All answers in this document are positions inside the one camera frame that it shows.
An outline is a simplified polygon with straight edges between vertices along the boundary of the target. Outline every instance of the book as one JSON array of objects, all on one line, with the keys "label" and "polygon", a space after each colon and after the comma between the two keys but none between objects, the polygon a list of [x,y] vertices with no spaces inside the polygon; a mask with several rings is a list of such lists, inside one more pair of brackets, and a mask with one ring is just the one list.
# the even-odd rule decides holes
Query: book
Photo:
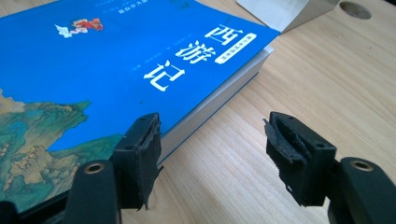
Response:
[{"label": "book", "polygon": [[0,28],[0,200],[20,211],[69,189],[148,113],[160,114],[163,161],[279,35],[192,0],[58,1]]}]

